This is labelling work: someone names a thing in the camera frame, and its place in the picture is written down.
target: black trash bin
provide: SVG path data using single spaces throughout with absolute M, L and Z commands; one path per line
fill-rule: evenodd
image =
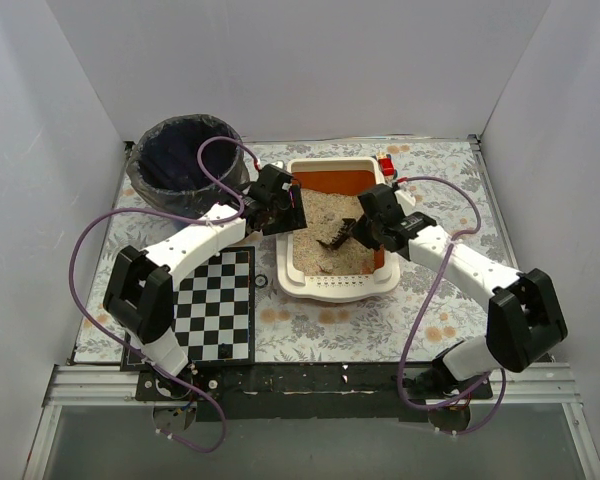
M 131 185 L 149 205 L 188 218 L 200 218 L 216 202 L 220 189 L 202 173 L 197 153 L 216 136 L 241 141 L 230 125 L 212 115 L 169 118 L 148 130 L 134 147 L 127 164 Z M 244 153 L 230 142 L 205 147 L 205 167 L 229 187 L 249 180 Z

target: glass panel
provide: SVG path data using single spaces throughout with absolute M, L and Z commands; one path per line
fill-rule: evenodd
M 488 408 L 472 406 L 474 418 Z M 64 407 L 45 478 L 584 478 L 561 405 L 504 405 L 458 439 L 392 419 L 236 420 L 211 455 L 156 435 L 151 413 Z M 218 432 L 201 423 L 185 436 L 210 445 Z

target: chess board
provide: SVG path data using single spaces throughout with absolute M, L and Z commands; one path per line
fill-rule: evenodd
M 196 268 L 174 291 L 172 328 L 191 361 L 205 365 L 254 362 L 254 253 L 254 247 L 226 248 Z M 139 358 L 124 352 L 121 370 L 142 368 Z

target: gray surface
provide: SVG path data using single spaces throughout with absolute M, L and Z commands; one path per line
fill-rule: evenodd
M 552 2 L 484 134 L 523 269 L 552 276 L 600 453 L 600 1 Z
M 69 256 L 121 169 L 120 138 L 47 4 L 0 0 L 0 479 L 22 475 L 49 375 L 71 352 Z M 83 298 L 102 234 L 78 262 Z
M 549 0 L 48 0 L 125 140 L 481 133 Z
M 189 438 L 211 444 L 219 425 L 193 429 Z M 561 405 L 505 405 L 488 427 L 460 439 L 387 419 L 235 421 L 221 449 L 206 456 L 156 435 L 149 407 L 65 407 L 45 478 L 193 476 L 584 478 Z

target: red component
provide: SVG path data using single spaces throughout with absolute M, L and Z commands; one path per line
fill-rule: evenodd
M 378 159 L 378 163 L 380 164 L 380 168 L 382 169 L 382 174 L 385 177 L 393 177 L 394 173 L 396 173 L 396 169 L 391 162 L 389 157 L 382 157 Z

